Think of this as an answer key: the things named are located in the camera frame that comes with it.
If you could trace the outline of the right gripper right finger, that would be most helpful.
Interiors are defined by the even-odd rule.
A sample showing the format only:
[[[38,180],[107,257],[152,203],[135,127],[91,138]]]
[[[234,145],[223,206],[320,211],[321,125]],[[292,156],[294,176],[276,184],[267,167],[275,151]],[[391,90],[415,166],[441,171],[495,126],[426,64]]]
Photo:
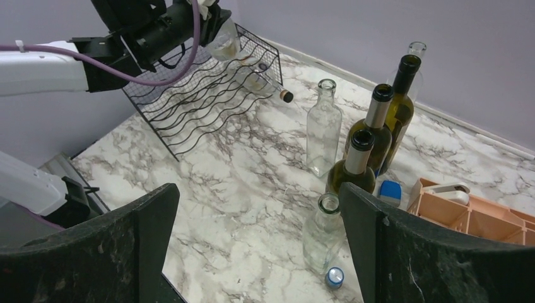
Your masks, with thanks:
[[[364,302],[533,302],[534,249],[462,234],[345,182],[339,190]]]

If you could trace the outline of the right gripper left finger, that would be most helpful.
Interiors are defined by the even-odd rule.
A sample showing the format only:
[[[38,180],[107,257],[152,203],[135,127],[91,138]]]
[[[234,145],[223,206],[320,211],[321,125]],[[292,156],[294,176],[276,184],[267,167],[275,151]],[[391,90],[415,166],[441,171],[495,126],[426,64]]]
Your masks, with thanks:
[[[179,198],[167,183],[74,227],[1,249],[1,301],[182,302],[162,272]]]

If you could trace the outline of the clear rounded glass bottle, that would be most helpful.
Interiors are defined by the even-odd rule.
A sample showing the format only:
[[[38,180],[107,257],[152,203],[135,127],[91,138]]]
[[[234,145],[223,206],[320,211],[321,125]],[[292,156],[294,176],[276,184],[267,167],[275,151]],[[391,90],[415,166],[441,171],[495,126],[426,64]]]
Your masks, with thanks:
[[[323,194],[303,225],[305,264],[316,274],[325,274],[331,261],[338,255],[345,237],[338,196]]]

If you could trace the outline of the wine bottle silver foil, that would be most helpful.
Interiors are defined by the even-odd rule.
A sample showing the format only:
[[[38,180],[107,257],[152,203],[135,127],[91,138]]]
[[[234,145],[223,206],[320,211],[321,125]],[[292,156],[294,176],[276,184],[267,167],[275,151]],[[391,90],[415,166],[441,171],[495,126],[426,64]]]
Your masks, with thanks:
[[[353,133],[347,157],[336,162],[327,175],[325,192],[338,195],[341,184],[350,182],[373,194],[375,174],[367,162],[374,141],[374,136],[369,130],[360,129]]]
[[[385,119],[393,96],[394,90],[389,84],[381,83],[373,89],[366,117],[350,127],[344,146],[343,158],[346,158],[353,133],[360,129],[369,130],[374,136],[374,144],[367,165],[376,177],[379,175],[392,143],[392,134],[385,124]]]

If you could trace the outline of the dark green wine bottle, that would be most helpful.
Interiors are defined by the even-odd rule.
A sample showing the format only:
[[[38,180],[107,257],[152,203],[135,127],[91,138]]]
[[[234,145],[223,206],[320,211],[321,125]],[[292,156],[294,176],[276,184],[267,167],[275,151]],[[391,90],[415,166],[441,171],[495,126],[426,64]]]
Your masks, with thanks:
[[[414,64],[409,61],[410,59],[411,55],[407,54],[401,58],[392,84],[394,96],[385,119],[385,124],[392,134],[392,143],[379,175],[385,174],[388,171],[413,118],[414,103],[408,97],[408,90],[413,82],[414,72],[420,66],[420,59],[415,57],[416,62]]]

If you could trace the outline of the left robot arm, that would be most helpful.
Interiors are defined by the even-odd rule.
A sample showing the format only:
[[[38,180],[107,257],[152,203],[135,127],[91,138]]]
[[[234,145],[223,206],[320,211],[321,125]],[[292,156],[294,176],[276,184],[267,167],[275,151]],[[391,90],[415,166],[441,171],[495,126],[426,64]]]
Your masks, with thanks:
[[[230,22],[217,1],[94,1],[105,37],[73,38],[48,44],[16,41],[1,46],[1,95],[43,92],[106,92],[129,83],[167,86],[183,78],[199,47],[211,43]],[[150,81],[169,52],[192,41],[188,60],[173,78]],[[1,154],[1,199],[48,226],[63,230],[96,216],[83,186]]]

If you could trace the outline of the blue small cylinder can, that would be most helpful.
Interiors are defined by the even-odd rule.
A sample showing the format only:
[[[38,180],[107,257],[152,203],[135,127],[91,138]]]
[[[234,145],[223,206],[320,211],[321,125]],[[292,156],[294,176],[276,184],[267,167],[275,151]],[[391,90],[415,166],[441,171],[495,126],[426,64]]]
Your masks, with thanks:
[[[340,267],[333,266],[326,271],[324,281],[328,288],[339,289],[344,282],[344,271]]]

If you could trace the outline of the blue rectangular small box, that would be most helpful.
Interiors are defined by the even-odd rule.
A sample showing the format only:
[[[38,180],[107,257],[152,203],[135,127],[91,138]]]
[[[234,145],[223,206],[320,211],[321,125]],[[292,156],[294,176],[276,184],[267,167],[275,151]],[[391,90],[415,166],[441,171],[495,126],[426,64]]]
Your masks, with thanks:
[[[394,207],[399,207],[402,201],[403,190],[400,183],[396,181],[384,180],[378,192],[378,198]]]

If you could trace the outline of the pink plastic organizer basket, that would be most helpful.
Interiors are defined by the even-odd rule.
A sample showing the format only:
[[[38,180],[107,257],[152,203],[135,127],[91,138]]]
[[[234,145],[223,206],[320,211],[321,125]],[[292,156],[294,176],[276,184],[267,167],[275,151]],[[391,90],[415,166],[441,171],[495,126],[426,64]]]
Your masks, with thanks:
[[[439,226],[484,239],[534,246],[534,217],[475,196],[463,182],[438,184],[418,179],[408,213]]]

